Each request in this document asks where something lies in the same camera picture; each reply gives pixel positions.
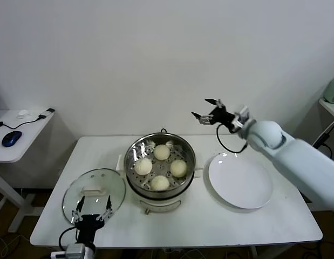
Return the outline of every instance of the white plate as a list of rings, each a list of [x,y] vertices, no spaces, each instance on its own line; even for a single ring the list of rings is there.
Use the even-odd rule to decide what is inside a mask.
[[[236,154],[216,156],[209,167],[209,179],[220,197],[243,209],[263,207],[274,190],[265,168]]]

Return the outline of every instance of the white tabletop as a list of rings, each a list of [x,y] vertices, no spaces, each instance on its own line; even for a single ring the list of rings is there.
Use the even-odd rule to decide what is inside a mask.
[[[19,111],[15,110],[0,110],[0,121],[4,122],[10,127],[16,127],[19,124],[26,121],[35,120],[39,114],[44,112],[44,110],[29,111],[30,115],[23,118],[17,119],[17,114]],[[38,120],[33,123],[25,124],[18,129],[9,129],[5,126],[0,127],[0,163],[13,163],[22,158],[26,150],[31,146],[35,138],[39,135],[44,126],[53,117],[53,113],[45,119]],[[11,131],[21,131],[23,134],[21,138],[12,146],[4,147],[1,144],[3,137]]]
[[[332,116],[334,116],[334,104],[328,103],[327,101],[324,101],[323,99],[319,100],[319,103],[328,111],[331,113]]]
[[[72,181],[94,168],[115,169],[118,156],[138,137],[83,137],[64,168],[30,237],[35,246],[58,245],[58,237],[71,225],[62,213],[62,200]],[[205,166],[223,152],[216,136],[184,136],[196,153],[197,166]],[[234,135],[222,141],[231,148],[242,146]],[[162,214],[144,214],[127,186],[125,200],[104,228],[96,233],[98,248],[215,247],[315,241],[322,232],[299,191],[272,164],[251,148],[241,154],[261,163],[271,174],[274,192],[261,209],[246,211],[223,204],[210,192],[205,178],[194,179],[181,206]],[[62,244],[75,243],[74,232]]]

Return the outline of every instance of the mouse cable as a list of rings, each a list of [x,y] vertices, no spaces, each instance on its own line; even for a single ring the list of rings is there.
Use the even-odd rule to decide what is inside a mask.
[[[19,124],[17,127],[10,127],[9,125],[6,125],[6,124],[3,123],[2,121],[0,121],[0,127],[5,126],[5,127],[7,127],[7,128],[10,128],[11,130],[15,130],[15,129],[21,127],[21,126],[24,125],[24,124],[33,123],[33,122],[36,122],[36,121],[41,120],[41,119],[42,119],[41,117],[38,117],[36,120],[26,121],[26,122],[24,122],[24,123],[21,123],[21,124]]]
[[[33,123],[33,122],[36,122],[38,120],[41,120],[41,119],[45,119],[49,114],[53,113],[55,110],[52,109],[52,108],[49,108],[48,110],[44,111],[43,113],[41,113],[36,120],[32,120],[32,121],[26,121],[26,122],[23,122],[21,124],[19,124],[17,127],[11,127],[9,125],[6,125],[4,122],[0,121],[0,127],[2,126],[5,126],[7,128],[10,128],[11,130],[15,130],[19,127],[21,127],[22,125],[24,124],[28,124],[28,123]]]

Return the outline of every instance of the computer mouse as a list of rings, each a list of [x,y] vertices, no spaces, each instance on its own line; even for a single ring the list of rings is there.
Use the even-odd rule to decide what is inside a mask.
[[[13,146],[17,140],[22,136],[21,131],[12,131],[10,133],[7,133],[3,140],[1,141],[1,144],[4,147],[11,147]]]

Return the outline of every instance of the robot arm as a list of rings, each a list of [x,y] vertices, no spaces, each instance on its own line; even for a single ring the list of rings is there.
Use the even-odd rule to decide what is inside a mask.
[[[246,139],[266,156],[275,168],[312,202],[334,210],[334,161],[300,139],[294,139],[273,121],[249,118],[245,107],[240,113],[228,113],[220,100],[206,99],[216,108],[206,116],[192,113],[201,124],[217,122]]]

